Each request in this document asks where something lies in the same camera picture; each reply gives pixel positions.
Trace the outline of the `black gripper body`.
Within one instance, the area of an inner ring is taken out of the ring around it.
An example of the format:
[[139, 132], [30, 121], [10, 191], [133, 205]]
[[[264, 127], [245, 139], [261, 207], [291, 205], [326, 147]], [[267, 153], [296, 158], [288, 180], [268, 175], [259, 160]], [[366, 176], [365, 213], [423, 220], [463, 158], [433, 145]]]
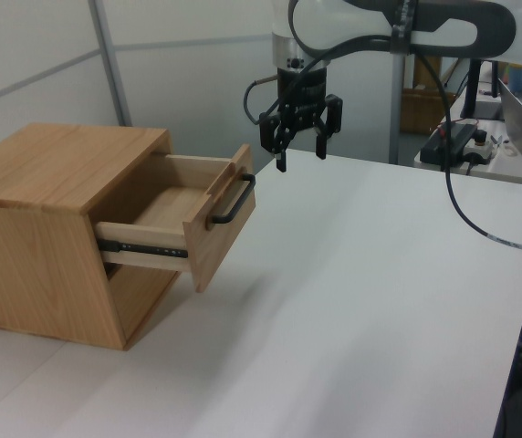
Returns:
[[279, 133], [297, 133], [310, 128], [328, 133], [327, 124], [321, 118], [326, 108], [326, 82], [325, 68], [304, 75], [277, 70]]

